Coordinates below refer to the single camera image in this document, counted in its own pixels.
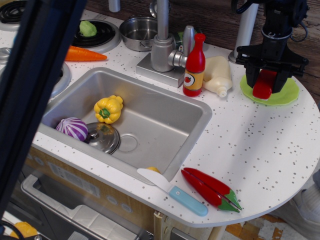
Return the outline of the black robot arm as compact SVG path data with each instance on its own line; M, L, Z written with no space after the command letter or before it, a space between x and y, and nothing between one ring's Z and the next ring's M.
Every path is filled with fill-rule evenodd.
M258 45L238 46L235 62L245 67L246 83L256 98L268 99L279 93L287 79L293 75L303 76L309 60L288 47L293 39L293 29L303 26L310 9L305 0L248 0L242 6L231 2L236 14L244 13L250 6L262 4L265 23Z

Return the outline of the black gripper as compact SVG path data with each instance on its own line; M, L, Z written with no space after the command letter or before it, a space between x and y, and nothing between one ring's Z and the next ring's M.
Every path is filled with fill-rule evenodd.
M261 44L239 46L235 62L246 67L246 82L253 88L261 69L273 71L272 93L279 93L289 75L303 75L309 60L291 51L288 38L264 37Z

